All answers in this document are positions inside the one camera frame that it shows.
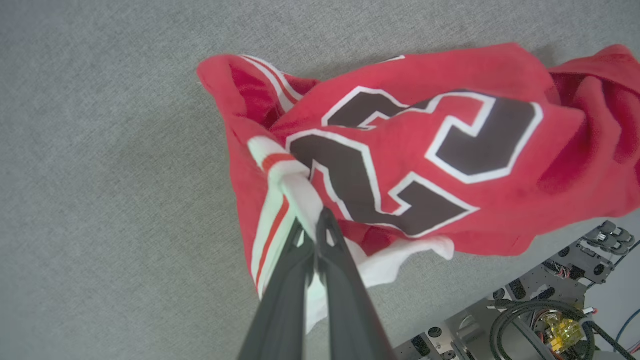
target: black cable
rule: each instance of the black cable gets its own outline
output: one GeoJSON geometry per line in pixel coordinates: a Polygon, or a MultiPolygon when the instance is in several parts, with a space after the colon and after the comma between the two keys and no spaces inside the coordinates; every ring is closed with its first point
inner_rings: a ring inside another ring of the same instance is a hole
{"type": "MultiPolygon", "coordinates": [[[[527,341],[531,344],[531,346],[533,346],[534,349],[536,349],[536,352],[538,353],[538,355],[540,355],[540,357],[543,360],[555,360],[555,357],[553,356],[552,353],[549,352],[549,349],[547,349],[546,347],[544,347],[544,343],[542,343],[542,349],[540,349],[539,346],[537,346],[537,344],[534,344],[533,341],[536,341],[537,343],[541,343],[540,339],[538,339],[538,335],[536,335],[536,339],[535,340],[531,340],[523,331],[523,329],[521,329],[519,326],[516,326],[516,329],[518,331],[520,331],[520,334],[522,334],[522,336],[527,339],[527,341]]],[[[526,325],[524,326],[524,329],[526,331],[529,331],[529,328],[526,327],[526,325]]]]}
{"type": "Polygon", "coordinates": [[[602,328],[599,327],[598,324],[592,321],[589,321],[586,323],[589,324],[589,326],[592,329],[597,331],[598,334],[602,336],[604,340],[607,340],[607,342],[611,344],[611,346],[613,346],[613,348],[616,349],[620,353],[620,355],[622,355],[625,359],[635,360],[634,357],[631,354],[629,354],[629,352],[625,348],[623,348],[616,340],[614,340],[612,337],[609,336],[609,334],[607,334],[604,330],[602,330],[602,328]]]}
{"type": "MultiPolygon", "coordinates": [[[[576,310],[574,307],[571,307],[559,301],[531,300],[528,302],[518,303],[500,314],[500,316],[498,316],[491,327],[491,332],[489,335],[489,346],[491,348],[493,357],[496,358],[496,360],[511,360],[511,358],[504,351],[504,347],[502,346],[502,337],[504,335],[506,327],[511,324],[517,317],[528,311],[543,309],[553,309],[556,311],[561,311],[565,317],[575,321],[580,321],[585,317],[582,312],[576,310]]],[[[593,353],[595,352],[595,339],[593,336],[593,331],[591,331],[589,327],[584,325],[584,332],[586,333],[588,344],[588,350],[585,360],[592,360],[593,353]]]]}
{"type": "Polygon", "coordinates": [[[580,357],[580,354],[578,354],[578,352],[577,352],[573,347],[570,347],[570,348],[569,348],[569,350],[570,350],[570,354],[571,354],[571,356],[572,356],[574,359],[576,359],[576,360],[581,360],[581,359],[582,359],[582,358],[580,357]]]}

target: white trim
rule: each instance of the white trim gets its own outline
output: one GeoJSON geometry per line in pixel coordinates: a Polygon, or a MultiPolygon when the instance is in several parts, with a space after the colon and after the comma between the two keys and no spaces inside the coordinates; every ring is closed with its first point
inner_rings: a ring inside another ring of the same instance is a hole
{"type": "Polygon", "coordinates": [[[271,280],[271,275],[273,275],[278,259],[280,259],[280,256],[282,255],[282,249],[284,249],[284,245],[287,242],[289,232],[291,231],[291,227],[293,226],[295,219],[296,212],[292,210],[291,204],[289,204],[289,210],[287,210],[287,213],[283,217],[282,222],[273,237],[271,246],[269,246],[267,256],[264,260],[264,265],[262,266],[262,272],[260,273],[260,279],[258,279],[257,282],[258,296],[260,299],[262,299],[262,295],[269,284],[269,280],[271,280]]]}
{"type": "Polygon", "coordinates": [[[534,131],[542,121],[543,114],[542,114],[542,108],[540,107],[540,105],[536,104],[535,102],[530,103],[535,110],[535,116],[531,121],[531,123],[529,124],[529,127],[527,128],[526,132],[520,138],[520,141],[518,141],[518,144],[513,154],[511,155],[511,159],[509,160],[509,164],[507,165],[507,167],[498,169],[498,170],[483,172],[481,174],[476,174],[476,175],[466,175],[463,172],[460,172],[458,169],[452,167],[450,164],[446,163],[443,159],[440,159],[437,156],[438,150],[440,150],[440,147],[446,140],[447,135],[449,134],[449,131],[451,130],[452,127],[458,128],[460,131],[464,132],[469,136],[477,137],[478,134],[480,133],[480,130],[482,130],[484,123],[486,122],[489,114],[491,113],[491,110],[493,109],[493,105],[495,104],[496,99],[494,97],[481,95],[473,92],[450,92],[447,94],[442,94],[434,97],[433,100],[429,102],[429,105],[424,110],[424,112],[428,114],[432,114],[436,110],[437,106],[440,104],[440,101],[444,97],[449,97],[449,96],[468,97],[471,99],[475,99],[482,102],[482,107],[478,112],[478,114],[476,115],[476,118],[474,119],[473,124],[471,126],[469,126],[464,121],[458,119],[455,116],[451,116],[451,115],[447,116],[444,122],[442,123],[442,125],[440,126],[440,129],[438,130],[438,133],[436,134],[435,139],[431,143],[431,146],[429,147],[429,150],[427,150],[427,153],[425,154],[424,157],[427,160],[434,163],[435,165],[437,165],[447,174],[455,177],[457,180],[465,184],[481,183],[483,181],[489,181],[489,180],[498,179],[500,177],[508,176],[511,173],[520,153],[522,152],[522,149],[524,149],[525,145],[527,144],[527,142],[533,135],[534,131]]]}
{"type": "Polygon", "coordinates": [[[390,61],[403,60],[403,59],[405,59],[404,55],[400,55],[400,56],[396,56],[395,58],[391,58],[389,60],[381,61],[381,62],[379,62],[379,64],[384,64],[384,63],[388,63],[390,61]]]}
{"type": "Polygon", "coordinates": [[[258,282],[257,276],[260,268],[260,259],[262,258],[267,238],[271,232],[271,227],[273,226],[276,216],[278,216],[283,201],[284,196],[280,191],[269,188],[267,196],[264,199],[264,204],[262,205],[258,228],[256,229],[255,238],[253,239],[253,249],[251,251],[250,270],[253,281],[256,283],[258,282]]]}
{"type": "Polygon", "coordinates": [[[260,72],[263,73],[267,77],[267,79],[269,79],[271,86],[273,86],[274,90],[276,91],[276,94],[278,95],[278,100],[280,101],[280,106],[282,107],[282,109],[285,112],[288,112],[289,110],[291,110],[293,108],[293,103],[284,94],[282,87],[280,86],[280,84],[278,84],[278,81],[276,80],[276,78],[273,77],[273,74],[269,70],[267,70],[267,68],[262,66],[260,63],[253,61],[251,58],[246,56],[241,56],[241,57],[247,62],[251,63],[253,66],[255,66],[256,69],[260,70],[260,72]]]}
{"type": "Polygon", "coordinates": [[[266,136],[254,136],[247,141],[246,146],[260,170],[264,170],[262,163],[269,155],[289,153],[280,144],[266,136]]]}
{"type": "Polygon", "coordinates": [[[289,200],[289,206],[298,216],[298,221],[312,240],[316,240],[316,225],[320,219],[320,212],[324,209],[322,198],[308,180],[306,174],[289,174],[283,176],[280,189],[289,200]]]}
{"type": "Polygon", "coordinates": [[[243,58],[246,58],[246,59],[251,59],[251,60],[255,60],[255,61],[259,61],[259,62],[263,63],[267,68],[269,68],[271,71],[273,71],[274,74],[276,74],[278,79],[280,79],[280,81],[284,85],[285,90],[287,90],[289,92],[289,95],[291,95],[291,97],[293,97],[297,101],[302,100],[303,96],[300,93],[298,93],[297,91],[294,90],[294,88],[291,86],[291,84],[289,84],[289,82],[287,81],[287,78],[284,77],[284,73],[282,71],[276,69],[275,66],[273,66],[272,64],[264,61],[263,59],[259,59],[259,58],[256,58],[254,56],[249,56],[249,55],[241,55],[241,56],[243,58]]]}
{"type": "Polygon", "coordinates": [[[268,174],[269,183],[279,184],[283,177],[291,174],[299,174],[304,178],[308,178],[310,173],[311,171],[308,167],[291,156],[291,160],[279,161],[271,167],[268,174]]]}

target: gray floor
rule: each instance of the gray floor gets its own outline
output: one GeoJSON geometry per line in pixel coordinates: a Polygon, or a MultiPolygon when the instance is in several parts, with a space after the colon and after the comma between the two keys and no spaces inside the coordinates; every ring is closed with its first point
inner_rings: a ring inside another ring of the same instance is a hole
{"type": "MultiPolygon", "coordinates": [[[[626,1],[0,0],[0,359],[230,359],[257,307],[223,125],[219,53],[329,79],[402,53],[519,42],[546,65],[626,44],[626,1]]],[[[528,271],[411,258],[371,295],[394,344],[528,271]]],[[[326,322],[308,337],[326,358],[326,322]]]]}

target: black number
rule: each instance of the black number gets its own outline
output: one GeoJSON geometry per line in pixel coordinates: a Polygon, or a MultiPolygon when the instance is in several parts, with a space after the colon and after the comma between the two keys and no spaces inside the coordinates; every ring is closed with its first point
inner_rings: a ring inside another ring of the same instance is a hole
{"type": "MultiPolygon", "coordinates": [[[[409,106],[382,90],[358,87],[327,113],[323,124],[372,129],[369,124],[378,117],[390,119],[403,111],[432,114],[447,97],[479,102],[481,109],[471,125],[447,116],[433,143],[425,147],[426,159],[467,184],[509,175],[542,119],[537,104],[459,91],[409,106]]],[[[300,162],[324,173],[330,197],[355,222],[391,225],[419,237],[478,210],[410,172],[388,194],[400,208],[385,213],[366,144],[318,129],[292,135],[287,143],[300,162]]]]}

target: electronic component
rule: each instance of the electronic component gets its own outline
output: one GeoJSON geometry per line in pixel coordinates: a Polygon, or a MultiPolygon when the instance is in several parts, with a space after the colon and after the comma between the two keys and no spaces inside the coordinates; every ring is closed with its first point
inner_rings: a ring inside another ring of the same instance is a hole
{"type": "Polygon", "coordinates": [[[551,345],[551,350],[556,353],[564,352],[583,337],[580,324],[563,318],[559,313],[543,315],[540,320],[548,325],[548,343],[551,345]]]}
{"type": "Polygon", "coordinates": [[[636,242],[633,235],[622,228],[616,227],[616,224],[610,221],[605,221],[602,225],[583,236],[581,240],[617,256],[627,255],[636,242]]]}

